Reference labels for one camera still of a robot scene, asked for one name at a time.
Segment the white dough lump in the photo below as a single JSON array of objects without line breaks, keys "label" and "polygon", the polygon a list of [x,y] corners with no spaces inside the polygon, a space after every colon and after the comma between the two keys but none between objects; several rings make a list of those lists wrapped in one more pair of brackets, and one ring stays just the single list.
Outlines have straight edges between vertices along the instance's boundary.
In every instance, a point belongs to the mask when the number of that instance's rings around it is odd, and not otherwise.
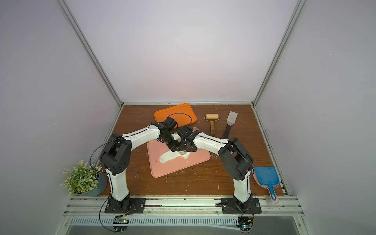
[{"label": "white dough lump", "polygon": [[189,154],[181,156],[177,152],[168,151],[168,152],[165,152],[164,154],[162,154],[160,156],[159,161],[164,164],[164,163],[167,163],[168,161],[171,161],[171,160],[176,159],[178,157],[182,157],[184,159],[187,159],[189,157]]}]

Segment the black handled metal spatula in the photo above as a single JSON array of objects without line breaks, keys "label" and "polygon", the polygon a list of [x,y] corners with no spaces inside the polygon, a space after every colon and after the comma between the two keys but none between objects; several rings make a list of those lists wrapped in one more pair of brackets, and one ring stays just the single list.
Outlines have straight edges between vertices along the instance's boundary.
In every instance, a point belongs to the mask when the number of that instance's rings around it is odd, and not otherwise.
[{"label": "black handled metal spatula", "polygon": [[233,111],[229,112],[229,115],[228,115],[227,120],[226,120],[227,126],[226,126],[226,129],[225,129],[223,137],[222,137],[223,139],[229,138],[230,130],[231,130],[232,126],[235,124],[237,117],[238,117],[238,113],[235,113]]}]

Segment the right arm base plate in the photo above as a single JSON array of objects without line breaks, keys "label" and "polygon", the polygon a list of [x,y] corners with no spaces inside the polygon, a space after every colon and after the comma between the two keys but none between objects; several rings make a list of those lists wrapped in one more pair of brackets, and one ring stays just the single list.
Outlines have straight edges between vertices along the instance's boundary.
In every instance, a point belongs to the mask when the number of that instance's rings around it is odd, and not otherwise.
[{"label": "right arm base plate", "polygon": [[252,197],[244,203],[236,198],[225,197],[221,198],[220,202],[217,203],[216,206],[220,207],[224,214],[262,213],[259,199]]}]

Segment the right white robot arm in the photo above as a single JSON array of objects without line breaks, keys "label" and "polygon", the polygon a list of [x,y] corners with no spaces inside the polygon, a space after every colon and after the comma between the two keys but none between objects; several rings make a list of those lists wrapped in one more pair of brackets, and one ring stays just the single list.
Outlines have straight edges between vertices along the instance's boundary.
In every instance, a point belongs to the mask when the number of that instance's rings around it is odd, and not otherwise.
[{"label": "right white robot arm", "polygon": [[250,175],[254,159],[239,139],[219,139],[194,131],[189,126],[179,128],[174,135],[180,138],[179,150],[195,152],[203,149],[218,155],[226,172],[233,178],[234,200],[241,205],[250,203]]}]

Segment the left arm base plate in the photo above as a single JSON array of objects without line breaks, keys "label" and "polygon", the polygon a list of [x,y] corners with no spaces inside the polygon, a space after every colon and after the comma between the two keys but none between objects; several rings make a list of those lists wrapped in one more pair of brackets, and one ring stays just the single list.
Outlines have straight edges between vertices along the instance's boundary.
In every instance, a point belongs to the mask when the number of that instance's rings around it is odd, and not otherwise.
[{"label": "left arm base plate", "polygon": [[122,214],[135,214],[143,213],[146,204],[146,199],[141,197],[125,197],[122,201],[117,201],[110,197],[106,204],[105,213],[122,213]]}]

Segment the pink silicone mat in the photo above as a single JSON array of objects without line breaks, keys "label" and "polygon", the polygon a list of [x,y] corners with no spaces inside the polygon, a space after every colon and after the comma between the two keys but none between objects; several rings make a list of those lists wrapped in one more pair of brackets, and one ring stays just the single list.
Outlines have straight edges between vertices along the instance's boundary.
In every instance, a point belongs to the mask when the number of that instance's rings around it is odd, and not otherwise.
[{"label": "pink silicone mat", "polygon": [[147,150],[150,163],[151,175],[154,178],[166,176],[168,174],[183,170],[185,168],[203,163],[211,158],[211,153],[204,149],[198,149],[196,152],[190,152],[189,157],[184,159],[178,157],[167,163],[161,163],[159,158],[165,152],[170,151],[165,143],[152,140],[147,143]]}]

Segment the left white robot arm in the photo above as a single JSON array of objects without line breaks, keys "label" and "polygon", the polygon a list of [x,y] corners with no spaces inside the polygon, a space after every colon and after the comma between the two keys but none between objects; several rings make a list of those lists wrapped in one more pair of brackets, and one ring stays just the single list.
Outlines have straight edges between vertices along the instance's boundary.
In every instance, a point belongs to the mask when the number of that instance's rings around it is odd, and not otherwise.
[{"label": "left white robot arm", "polygon": [[115,133],[110,136],[100,157],[111,184],[110,206],[115,206],[121,211],[126,211],[130,207],[126,169],[130,164],[131,152],[152,140],[163,142],[170,151],[178,152],[180,143],[172,134],[173,129],[177,126],[177,122],[168,117],[163,122],[153,122],[147,127],[129,134]]}]

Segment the wooden rolling pin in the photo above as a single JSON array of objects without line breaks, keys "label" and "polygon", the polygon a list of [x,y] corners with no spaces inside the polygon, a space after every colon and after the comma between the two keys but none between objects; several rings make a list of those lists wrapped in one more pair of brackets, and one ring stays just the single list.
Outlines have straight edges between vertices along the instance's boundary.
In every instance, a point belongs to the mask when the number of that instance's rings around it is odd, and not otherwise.
[{"label": "wooden rolling pin", "polygon": [[205,121],[210,123],[210,132],[212,136],[215,136],[215,122],[219,120],[219,114],[206,114]]}]

